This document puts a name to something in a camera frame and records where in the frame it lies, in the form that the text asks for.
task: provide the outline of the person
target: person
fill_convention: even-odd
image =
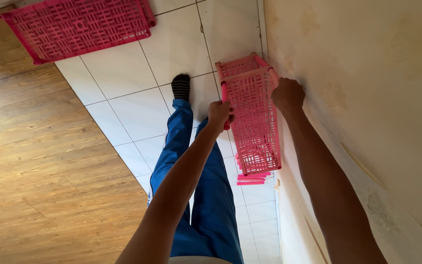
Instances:
[[[190,77],[178,75],[172,89],[175,112],[151,176],[149,207],[116,263],[243,264],[232,190],[216,143],[226,120],[233,121],[233,109],[227,101],[211,103],[189,147]],[[302,110],[304,97],[302,86],[287,78],[279,79],[272,94],[293,137],[331,263],[386,264],[353,187]]]

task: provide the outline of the wooden floor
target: wooden floor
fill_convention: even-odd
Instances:
[[[146,202],[55,65],[0,20],[0,263],[113,263]]]

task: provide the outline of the white tile floor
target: white tile floor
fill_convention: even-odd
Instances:
[[[170,82],[191,76],[193,133],[219,100],[215,62],[262,54],[261,0],[149,0],[157,26],[138,42],[56,62],[81,102],[143,188],[161,153],[172,107]],[[281,263],[274,178],[237,186],[232,131],[218,144],[236,206],[246,264]]]

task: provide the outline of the white shirt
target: white shirt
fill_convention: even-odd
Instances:
[[[200,255],[186,255],[174,256],[169,258],[169,264],[232,264],[220,258],[200,256]]]

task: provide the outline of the plastic grid panel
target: plastic grid panel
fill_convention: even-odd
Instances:
[[[219,65],[222,81],[234,108],[231,124],[245,176],[281,169],[278,121],[271,93],[274,84],[268,69],[260,68],[252,56]]]
[[[46,0],[0,18],[42,64],[148,38],[145,10],[147,0]]]

